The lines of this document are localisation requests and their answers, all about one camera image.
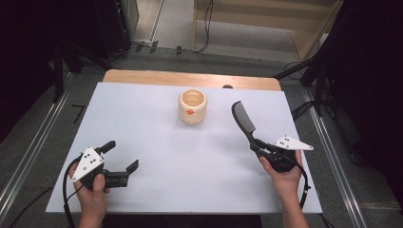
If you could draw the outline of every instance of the ceramic cup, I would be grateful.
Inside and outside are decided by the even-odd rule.
[[[198,124],[204,120],[207,97],[200,90],[188,89],[179,96],[179,116],[187,124]]]

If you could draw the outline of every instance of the human hand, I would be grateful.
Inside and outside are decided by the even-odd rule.
[[[68,175],[72,177],[77,169],[78,162],[73,164],[68,172]],[[81,205],[81,220],[80,227],[102,227],[102,222],[107,210],[107,198],[106,193],[110,192],[110,189],[105,188],[105,176],[98,174],[93,183],[92,191],[88,190],[80,181],[74,182],[74,188],[77,191],[80,187],[80,191],[77,192],[77,198]]]
[[[301,151],[296,150],[296,158],[299,165],[302,166]],[[294,167],[289,172],[278,173],[273,169],[272,165],[266,158],[259,158],[264,170],[272,177],[273,184],[281,199],[289,198],[297,195],[297,189],[301,172],[298,167]]]

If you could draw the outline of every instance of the gray floor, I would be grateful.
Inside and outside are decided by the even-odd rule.
[[[174,3],[175,1],[165,0],[166,4],[169,2]],[[166,9],[163,13],[167,13],[167,9],[169,9],[169,5],[165,6]],[[171,41],[167,38],[165,39],[165,37],[170,35],[167,35],[168,32],[167,30],[163,31],[164,29],[164,26],[159,24],[156,37],[160,40],[160,44],[166,42],[168,46]],[[137,53],[128,52],[112,65],[122,69],[153,69],[271,77],[281,72],[286,63],[296,60],[295,57],[287,56],[287,54],[282,55],[278,52],[269,54],[270,59],[256,58],[256,54],[242,55],[244,57],[242,58],[238,54],[227,54],[226,51],[232,49],[231,47],[223,47],[220,51],[213,47],[214,43],[212,49],[207,51],[211,53],[183,53],[180,56],[176,56],[175,52],[169,50],[158,50],[155,54],[148,54],[148,50],[144,49]],[[295,54],[287,46],[278,46],[277,49],[278,51],[290,52],[291,55]],[[39,154],[13,204],[9,210],[6,210],[7,213],[3,222],[0,221],[1,227],[9,227],[10,223],[27,203],[54,183],[62,169],[63,162],[82,119],[80,118],[78,123],[74,123],[79,110],[72,105],[87,105],[96,84],[103,80],[104,75],[105,72],[98,66],[86,66],[82,74],[71,75],[71,77],[67,78],[71,79],[72,85],[66,102],[39,150]],[[292,77],[297,78],[299,74],[296,73]],[[291,110],[305,102],[302,88],[297,81],[285,78],[280,83],[287,96]],[[52,96],[53,88],[50,88],[0,144],[2,155],[2,160],[0,161],[2,170],[0,173],[1,189],[4,189],[9,183],[14,170],[24,158],[37,130],[51,109]],[[403,217],[398,214],[401,209],[397,205],[384,177],[371,167],[358,167],[351,163],[348,146],[342,138],[335,121],[328,116],[326,111],[323,111],[323,114],[323,121],[326,123],[342,168],[361,206],[368,227],[401,227]],[[353,227],[346,202],[340,194],[335,175],[332,172],[310,113],[307,112],[298,119],[296,127],[301,140],[311,143],[316,149],[313,153],[307,153],[306,156],[317,187],[324,216],[335,227]],[[45,213],[49,196],[50,193],[47,193],[33,204],[21,217],[17,227],[66,227],[67,221],[64,215]],[[312,227],[325,227],[318,215],[307,215],[307,219]],[[261,215],[261,221],[263,227],[281,227],[282,224],[281,215]]]

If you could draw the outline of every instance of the white table surface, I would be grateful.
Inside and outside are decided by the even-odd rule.
[[[49,200],[47,212],[63,210],[65,169],[87,146],[116,141],[104,154],[105,169],[125,171],[140,160],[126,188],[108,194],[108,213],[266,214],[281,212],[270,176],[237,126],[231,105],[242,101],[257,130],[255,138],[274,143],[284,134],[298,139],[283,92],[197,87],[207,96],[205,120],[187,125],[178,116],[178,97],[188,86],[99,83]],[[312,187],[304,213],[321,213]],[[304,179],[298,194],[301,196]],[[73,193],[68,180],[67,193]],[[80,212],[76,197],[71,212]]]

